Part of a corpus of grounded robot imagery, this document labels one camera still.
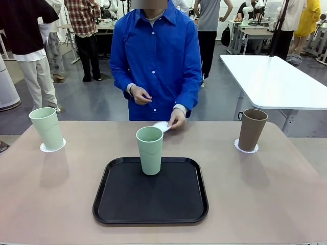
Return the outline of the person in grey top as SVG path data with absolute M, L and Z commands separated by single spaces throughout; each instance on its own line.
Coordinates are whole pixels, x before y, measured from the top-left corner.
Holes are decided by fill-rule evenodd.
M 220 2 L 224 1 L 227 10 L 223 17 L 219 16 Z M 196 0 L 193 10 L 198 17 L 197 31 L 201 56 L 202 79 L 209 76 L 211 70 L 218 22 L 224 22 L 233 10 L 231 0 Z

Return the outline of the teal green tall cup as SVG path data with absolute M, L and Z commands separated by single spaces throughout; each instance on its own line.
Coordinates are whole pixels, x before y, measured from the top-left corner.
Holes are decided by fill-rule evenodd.
M 143 173 L 156 175 L 160 172 L 164 133 L 161 129 L 147 126 L 136 133 Z

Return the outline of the white cylindrical appliance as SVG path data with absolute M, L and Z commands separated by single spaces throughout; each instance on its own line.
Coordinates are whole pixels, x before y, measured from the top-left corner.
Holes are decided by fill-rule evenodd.
M 0 112 L 11 110 L 20 104 L 20 97 L 0 55 Z

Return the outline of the person's left hand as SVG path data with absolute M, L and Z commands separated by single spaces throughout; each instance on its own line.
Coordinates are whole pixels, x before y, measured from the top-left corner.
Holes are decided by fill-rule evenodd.
M 184 125 L 185 119 L 185 113 L 181 109 L 175 108 L 171 113 L 168 126 L 171 130 L 178 129 Z

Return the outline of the white rounded table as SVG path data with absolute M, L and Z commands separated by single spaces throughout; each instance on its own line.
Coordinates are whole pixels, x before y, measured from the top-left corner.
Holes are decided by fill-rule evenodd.
M 327 111 L 327 87 L 277 56 L 221 55 L 220 59 L 240 88 L 234 120 L 243 99 L 255 108 L 278 110 L 288 134 L 300 110 Z

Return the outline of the seated person in black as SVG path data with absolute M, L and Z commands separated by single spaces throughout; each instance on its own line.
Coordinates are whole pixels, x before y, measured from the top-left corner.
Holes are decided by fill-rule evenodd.
M 251 0 L 251 5 L 252 5 L 252 11 L 248 12 L 248 19 L 256 19 L 257 16 L 258 16 L 258 12 L 257 10 L 255 9 L 255 6 L 256 6 L 256 0 Z M 240 21 L 243 20 L 244 18 L 244 12 L 243 10 L 247 8 L 247 5 L 246 5 L 246 2 L 243 2 L 241 5 L 240 5 L 240 8 L 237 12 L 237 19 L 239 19 Z

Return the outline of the person in beige top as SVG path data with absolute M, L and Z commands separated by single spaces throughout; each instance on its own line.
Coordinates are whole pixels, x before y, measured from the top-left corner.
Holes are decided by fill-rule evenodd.
M 306 7 L 307 0 L 289 1 L 285 20 L 282 26 L 279 40 L 277 42 L 274 56 L 278 56 L 281 59 L 286 60 L 293 34 L 298 28 L 301 14 L 306 9 Z M 277 21 L 281 13 L 282 11 L 280 9 L 277 14 Z

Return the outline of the grey background desk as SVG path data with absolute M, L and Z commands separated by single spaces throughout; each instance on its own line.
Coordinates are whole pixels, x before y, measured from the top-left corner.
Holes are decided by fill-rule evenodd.
M 231 55 L 245 55 L 249 40 L 256 40 L 254 54 L 259 55 L 265 40 L 271 39 L 272 32 L 263 26 L 242 26 L 240 22 L 230 20 L 230 44 L 226 51 Z

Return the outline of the black hanging bag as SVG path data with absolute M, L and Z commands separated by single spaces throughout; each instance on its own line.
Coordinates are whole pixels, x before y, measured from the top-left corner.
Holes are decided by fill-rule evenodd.
M 230 45 L 230 28 L 227 26 L 221 35 L 221 44 L 225 47 Z

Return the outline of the person's left forearm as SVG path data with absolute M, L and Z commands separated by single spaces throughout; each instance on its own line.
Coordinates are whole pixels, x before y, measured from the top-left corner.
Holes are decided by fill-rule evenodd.
M 181 92 L 175 100 L 173 109 L 182 110 L 186 118 L 189 118 L 191 111 L 198 104 L 198 94 L 201 84 L 202 78 L 200 76 L 184 79 Z

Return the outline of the person in blue shirt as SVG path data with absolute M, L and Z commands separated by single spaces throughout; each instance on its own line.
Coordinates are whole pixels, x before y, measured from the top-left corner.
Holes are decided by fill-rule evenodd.
M 166 0 L 165 9 L 135 9 L 115 25 L 110 68 L 129 70 L 136 86 L 152 102 L 128 101 L 131 121 L 170 121 L 184 79 L 200 76 L 200 49 L 195 23 Z

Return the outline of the person in plaid shirt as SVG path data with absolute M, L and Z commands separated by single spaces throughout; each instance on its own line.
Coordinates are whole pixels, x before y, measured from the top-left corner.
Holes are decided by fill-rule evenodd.
M 69 19 L 75 33 L 75 41 L 82 62 L 83 82 L 101 81 L 98 44 L 95 33 L 98 31 L 95 20 L 101 17 L 97 0 L 64 0 Z

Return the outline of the person's right forearm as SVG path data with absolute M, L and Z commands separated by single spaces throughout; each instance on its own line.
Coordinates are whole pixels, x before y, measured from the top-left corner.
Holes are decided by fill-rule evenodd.
M 133 96 L 130 93 L 130 89 L 135 83 L 130 77 L 129 70 L 113 69 L 111 73 L 114 78 L 114 85 L 123 92 L 125 99 L 131 100 Z

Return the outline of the person in black top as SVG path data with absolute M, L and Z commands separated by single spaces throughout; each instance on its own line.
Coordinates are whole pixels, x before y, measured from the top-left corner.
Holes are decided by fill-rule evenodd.
M 0 30 L 5 32 L 33 100 L 42 108 L 42 94 L 49 107 L 61 109 L 55 96 L 44 44 L 59 19 L 46 0 L 0 0 Z

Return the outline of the pale green tall cup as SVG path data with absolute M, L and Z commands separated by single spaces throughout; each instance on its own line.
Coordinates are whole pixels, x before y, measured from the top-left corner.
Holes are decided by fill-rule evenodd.
M 56 150 L 63 145 L 63 136 L 55 108 L 43 107 L 33 110 L 29 118 L 47 149 Z

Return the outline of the brown tall cup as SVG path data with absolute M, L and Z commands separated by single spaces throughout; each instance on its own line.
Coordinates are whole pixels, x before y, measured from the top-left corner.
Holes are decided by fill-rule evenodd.
M 252 151 L 258 143 L 261 132 L 268 119 L 268 115 L 258 109 L 246 109 L 241 120 L 239 147 L 245 151 Z

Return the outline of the person in patterned grey skirt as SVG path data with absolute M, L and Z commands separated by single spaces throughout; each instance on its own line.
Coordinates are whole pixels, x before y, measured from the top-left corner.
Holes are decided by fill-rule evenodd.
M 63 83 L 65 77 L 62 75 L 64 70 L 63 70 L 62 55 L 59 47 L 58 32 L 59 32 L 58 21 L 55 21 L 51 25 L 49 37 L 45 43 L 45 51 L 50 66 L 50 72 L 53 77 L 53 82 Z

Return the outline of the person in yellow raincoat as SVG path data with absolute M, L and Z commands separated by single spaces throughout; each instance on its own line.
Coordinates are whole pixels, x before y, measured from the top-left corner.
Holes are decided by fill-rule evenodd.
M 301 54 L 307 38 L 316 30 L 316 23 L 320 20 L 320 15 L 320 0 L 307 0 L 307 7 L 301 14 L 298 29 L 294 32 L 294 40 L 288 54 Z

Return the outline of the black plastic tray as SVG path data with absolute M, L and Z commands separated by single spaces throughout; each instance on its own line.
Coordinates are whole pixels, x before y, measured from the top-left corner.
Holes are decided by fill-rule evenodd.
M 143 173 L 139 157 L 110 161 L 92 207 L 105 225 L 190 225 L 208 210 L 201 168 L 186 157 L 162 157 L 153 176 Z

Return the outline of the person's right hand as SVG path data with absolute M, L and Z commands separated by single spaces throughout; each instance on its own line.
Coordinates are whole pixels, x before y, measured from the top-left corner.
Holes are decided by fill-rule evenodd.
M 152 97 L 142 87 L 132 85 L 130 88 L 130 94 L 134 97 L 134 101 L 138 105 L 144 106 L 152 102 Z

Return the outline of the grey cloth heap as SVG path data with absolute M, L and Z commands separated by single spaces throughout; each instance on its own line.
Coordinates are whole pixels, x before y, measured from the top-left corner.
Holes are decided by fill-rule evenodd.
M 288 54 L 286 58 L 286 62 L 291 64 L 294 67 L 298 67 L 301 63 L 302 57 L 297 54 Z

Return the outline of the white scalloped paper coaster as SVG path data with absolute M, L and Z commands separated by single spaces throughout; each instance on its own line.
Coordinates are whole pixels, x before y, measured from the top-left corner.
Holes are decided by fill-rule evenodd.
M 167 132 L 171 128 L 168 121 L 156 122 L 153 127 L 160 129 L 163 133 Z
M 44 143 L 42 143 L 39 148 L 42 152 L 45 152 L 45 153 L 52 153 L 52 152 L 58 151 L 66 146 L 66 139 L 62 138 L 62 140 L 63 140 L 63 145 L 56 150 L 47 149 Z
M 258 144 L 255 145 L 254 149 L 252 151 L 245 151 L 245 150 L 242 150 L 240 147 L 239 147 L 239 139 L 236 139 L 234 141 L 234 146 L 236 149 L 238 149 L 240 152 L 243 152 L 243 153 L 247 153 L 247 154 L 253 154 L 253 153 L 256 153 L 258 150 L 259 150 L 259 146 Z

